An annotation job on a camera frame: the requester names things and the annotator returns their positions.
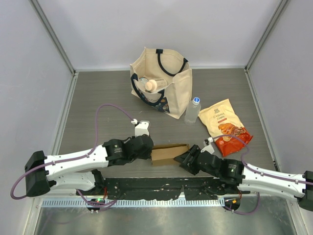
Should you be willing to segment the brown cardboard box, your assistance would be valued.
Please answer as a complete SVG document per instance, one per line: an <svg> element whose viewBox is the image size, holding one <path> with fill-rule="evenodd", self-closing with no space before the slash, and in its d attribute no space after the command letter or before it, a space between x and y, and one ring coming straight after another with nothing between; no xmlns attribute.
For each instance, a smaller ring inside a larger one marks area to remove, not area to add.
<svg viewBox="0 0 313 235"><path fill-rule="evenodd" d="M152 166L179 165L174 158L187 152L189 148L186 143L156 145L151 152Z"/></svg>

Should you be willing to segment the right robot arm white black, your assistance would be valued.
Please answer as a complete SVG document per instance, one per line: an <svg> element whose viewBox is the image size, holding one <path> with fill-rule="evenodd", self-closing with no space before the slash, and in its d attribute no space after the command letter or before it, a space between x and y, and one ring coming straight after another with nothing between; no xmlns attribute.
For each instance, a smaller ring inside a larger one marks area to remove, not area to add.
<svg viewBox="0 0 313 235"><path fill-rule="evenodd" d="M303 174L272 171L243 163L239 160L221 159L197 145L174 158L179 166L196 175L206 172L221 181L226 193L250 191L265 193L297 201L300 208L313 210L313 173Z"/></svg>

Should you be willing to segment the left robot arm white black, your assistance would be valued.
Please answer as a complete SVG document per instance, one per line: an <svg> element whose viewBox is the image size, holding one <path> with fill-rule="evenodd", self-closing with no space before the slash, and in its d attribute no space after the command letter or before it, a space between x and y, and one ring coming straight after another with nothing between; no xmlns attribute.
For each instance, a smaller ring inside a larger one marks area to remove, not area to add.
<svg viewBox="0 0 313 235"><path fill-rule="evenodd" d="M112 139L94 151L57 156L34 152L24 167L26 195L42 196L55 189L78 189L86 195L100 195L105 182L99 168L149 159L153 146L151 137L142 135Z"/></svg>

